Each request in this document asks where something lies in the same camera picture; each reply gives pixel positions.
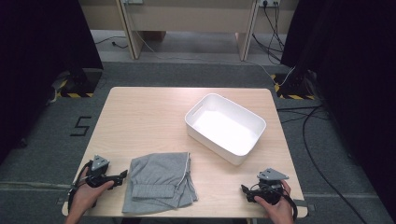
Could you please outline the stand base with striped tape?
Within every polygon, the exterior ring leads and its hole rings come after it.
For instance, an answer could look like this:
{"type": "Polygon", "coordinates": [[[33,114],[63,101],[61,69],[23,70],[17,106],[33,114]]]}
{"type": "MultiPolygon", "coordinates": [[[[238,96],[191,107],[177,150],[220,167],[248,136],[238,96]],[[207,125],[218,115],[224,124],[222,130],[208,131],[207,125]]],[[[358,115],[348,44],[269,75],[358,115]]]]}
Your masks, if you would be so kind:
{"type": "Polygon", "coordinates": [[[81,75],[65,75],[57,90],[58,97],[91,98],[103,74],[102,70],[84,69],[81,75]]]}
{"type": "Polygon", "coordinates": [[[314,100],[315,96],[304,77],[295,77],[292,72],[271,75],[276,96],[281,99],[314,100]]]}

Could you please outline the black curtain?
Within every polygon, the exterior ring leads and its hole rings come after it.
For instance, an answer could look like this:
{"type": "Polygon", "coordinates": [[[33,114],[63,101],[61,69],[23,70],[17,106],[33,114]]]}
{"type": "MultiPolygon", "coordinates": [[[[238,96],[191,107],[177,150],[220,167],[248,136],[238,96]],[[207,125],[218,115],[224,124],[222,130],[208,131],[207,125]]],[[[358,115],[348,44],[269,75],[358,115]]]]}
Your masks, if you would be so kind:
{"type": "Polygon", "coordinates": [[[29,133],[57,76],[102,67],[78,0],[0,0],[0,163],[29,133]]]}
{"type": "Polygon", "coordinates": [[[298,0],[281,62],[311,70],[396,224],[396,0],[298,0]]]}

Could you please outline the cardboard box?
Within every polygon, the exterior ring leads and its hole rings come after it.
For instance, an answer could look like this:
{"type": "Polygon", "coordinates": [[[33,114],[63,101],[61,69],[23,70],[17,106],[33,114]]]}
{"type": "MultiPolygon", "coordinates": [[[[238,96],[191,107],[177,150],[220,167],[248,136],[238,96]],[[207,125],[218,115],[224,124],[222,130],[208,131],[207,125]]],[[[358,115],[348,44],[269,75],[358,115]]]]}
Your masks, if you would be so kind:
{"type": "Polygon", "coordinates": [[[122,30],[131,58],[137,60],[145,32],[231,33],[239,58],[248,58],[254,34],[276,28],[286,34],[300,0],[279,0],[279,7],[259,7],[259,0],[78,0],[89,28],[122,30]]]}

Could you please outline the person's left hand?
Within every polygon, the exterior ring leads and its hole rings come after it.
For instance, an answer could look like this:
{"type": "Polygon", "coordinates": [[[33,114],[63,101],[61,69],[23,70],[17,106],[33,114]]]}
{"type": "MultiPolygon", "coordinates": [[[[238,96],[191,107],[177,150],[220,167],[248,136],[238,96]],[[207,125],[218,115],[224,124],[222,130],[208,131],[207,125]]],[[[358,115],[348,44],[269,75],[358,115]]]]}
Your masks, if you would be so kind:
{"type": "Polygon", "coordinates": [[[70,217],[82,217],[84,213],[92,208],[98,198],[113,186],[113,181],[107,181],[98,188],[92,188],[88,184],[82,184],[78,187],[69,210],[70,217]]]}

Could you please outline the grey pants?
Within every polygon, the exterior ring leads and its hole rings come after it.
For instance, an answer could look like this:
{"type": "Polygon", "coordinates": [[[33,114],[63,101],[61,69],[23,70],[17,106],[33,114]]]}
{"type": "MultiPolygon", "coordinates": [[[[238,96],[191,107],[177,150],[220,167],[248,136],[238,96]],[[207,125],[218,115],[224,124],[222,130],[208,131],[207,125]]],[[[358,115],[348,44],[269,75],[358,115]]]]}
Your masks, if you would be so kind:
{"type": "Polygon", "coordinates": [[[159,213],[197,201],[189,152],[153,153],[132,159],[123,213],[159,213]]]}

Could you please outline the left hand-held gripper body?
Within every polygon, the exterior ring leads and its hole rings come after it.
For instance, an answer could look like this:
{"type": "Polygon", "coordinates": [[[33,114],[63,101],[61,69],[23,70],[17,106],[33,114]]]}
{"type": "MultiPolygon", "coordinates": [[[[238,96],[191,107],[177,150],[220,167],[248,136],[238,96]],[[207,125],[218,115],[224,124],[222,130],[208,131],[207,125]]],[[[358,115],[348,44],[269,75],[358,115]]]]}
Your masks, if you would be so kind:
{"type": "Polygon", "coordinates": [[[86,173],[85,182],[92,188],[98,188],[108,181],[113,181],[116,185],[118,179],[116,176],[106,176],[109,160],[95,155],[90,161],[89,169],[86,173]]]}

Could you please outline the white plastic bin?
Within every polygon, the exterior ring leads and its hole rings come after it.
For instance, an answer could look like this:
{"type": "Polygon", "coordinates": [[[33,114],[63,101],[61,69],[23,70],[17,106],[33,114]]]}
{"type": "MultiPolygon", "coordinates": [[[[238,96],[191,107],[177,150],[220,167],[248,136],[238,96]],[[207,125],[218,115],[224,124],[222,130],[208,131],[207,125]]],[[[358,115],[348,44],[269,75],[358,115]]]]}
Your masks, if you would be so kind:
{"type": "Polygon", "coordinates": [[[266,121],[216,93],[203,97],[185,116],[187,133],[233,165],[240,165],[256,146],[266,121]]]}

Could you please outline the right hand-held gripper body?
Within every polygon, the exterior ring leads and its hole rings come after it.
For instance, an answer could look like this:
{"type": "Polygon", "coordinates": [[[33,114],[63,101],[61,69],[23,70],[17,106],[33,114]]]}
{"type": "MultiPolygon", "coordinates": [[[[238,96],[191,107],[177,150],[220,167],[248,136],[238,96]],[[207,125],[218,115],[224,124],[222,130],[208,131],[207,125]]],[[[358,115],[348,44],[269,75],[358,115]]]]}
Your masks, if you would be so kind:
{"type": "Polygon", "coordinates": [[[259,178],[259,183],[258,188],[254,189],[254,195],[262,197],[271,205],[277,204],[283,195],[284,188],[281,181],[289,177],[273,168],[267,168],[259,172],[257,177],[259,178]]]}

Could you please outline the person's right hand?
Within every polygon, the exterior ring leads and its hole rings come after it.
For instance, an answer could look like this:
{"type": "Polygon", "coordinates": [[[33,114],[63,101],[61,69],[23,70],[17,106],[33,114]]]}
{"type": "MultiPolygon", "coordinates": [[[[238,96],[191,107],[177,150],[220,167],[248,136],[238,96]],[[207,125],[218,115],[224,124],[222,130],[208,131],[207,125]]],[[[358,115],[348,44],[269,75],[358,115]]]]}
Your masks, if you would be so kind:
{"type": "Polygon", "coordinates": [[[259,196],[255,196],[254,200],[264,209],[264,218],[270,218],[274,224],[294,224],[292,206],[285,198],[281,198],[275,205],[259,196]]]}

